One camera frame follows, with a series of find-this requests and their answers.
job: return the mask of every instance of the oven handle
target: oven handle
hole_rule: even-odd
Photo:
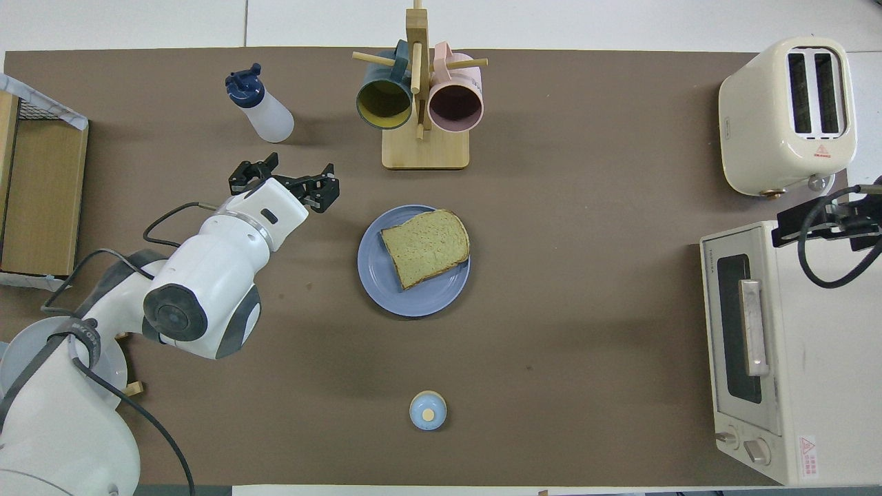
[[[759,301],[759,281],[742,279],[738,282],[738,299],[741,302],[741,329],[744,332],[744,359],[747,375],[768,375],[766,341],[763,332],[763,312]]]

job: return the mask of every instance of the cream toaster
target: cream toaster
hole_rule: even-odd
[[[753,196],[801,184],[825,189],[855,155],[854,107],[839,43],[813,36],[775,43],[720,87],[726,180]]]

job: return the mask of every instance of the mug handle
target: mug handle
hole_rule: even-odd
[[[435,75],[439,83],[445,83],[451,80],[450,70],[447,69],[447,59],[453,58],[453,51],[447,41],[441,41],[435,45]]]
[[[397,83],[404,80],[407,72],[407,63],[410,62],[410,53],[408,51],[407,41],[398,40],[398,46],[395,47],[395,65],[392,66],[389,79]]]

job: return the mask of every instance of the wooden mug tree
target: wooden mug tree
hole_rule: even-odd
[[[448,132],[432,126],[429,118],[429,15],[422,0],[407,9],[407,45],[410,48],[410,90],[414,112],[404,125],[383,131],[383,166],[387,169],[464,169],[468,165],[468,131]],[[352,58],[394,65],[390,58],[352,52]],[[448,69],[487,65],[486,58],[450,62]]]

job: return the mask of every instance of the blue plate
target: blue plate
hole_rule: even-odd
[[[402,205],[380,215],[364,232],[358,246],[358,276],[368,295],[386,310],[404,317],[423,317],[449,305],[466,286],[471,257],[456,267],[427,279],[407,291],[401,288],[392,257],[380,230],[398,226],[434,207]]]

